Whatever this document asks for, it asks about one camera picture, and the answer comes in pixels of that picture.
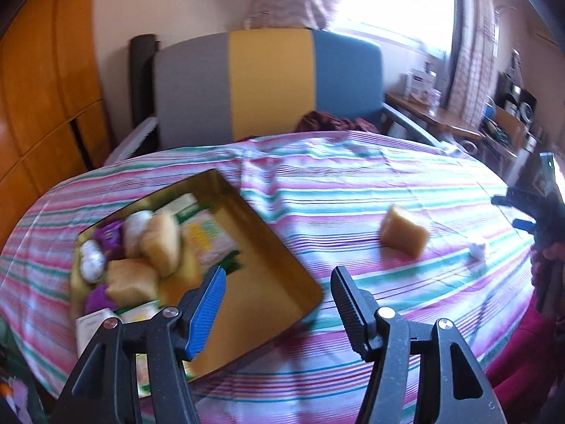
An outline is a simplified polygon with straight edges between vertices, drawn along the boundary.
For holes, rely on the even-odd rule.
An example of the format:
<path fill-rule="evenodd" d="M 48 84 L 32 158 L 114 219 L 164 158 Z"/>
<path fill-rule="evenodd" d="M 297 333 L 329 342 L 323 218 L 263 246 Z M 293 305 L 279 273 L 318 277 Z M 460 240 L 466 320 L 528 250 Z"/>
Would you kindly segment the right hand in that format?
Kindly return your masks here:
<path fill-rule="evenodd" d="M 543 251 L 533 247 L 530 250 L 531 262 L 531 284 L 537 289 L 542 278 L 552 268 L 552 263 L 556 260 L 564 260 L 565 243 L 555 242 L 553 245 Z"/>

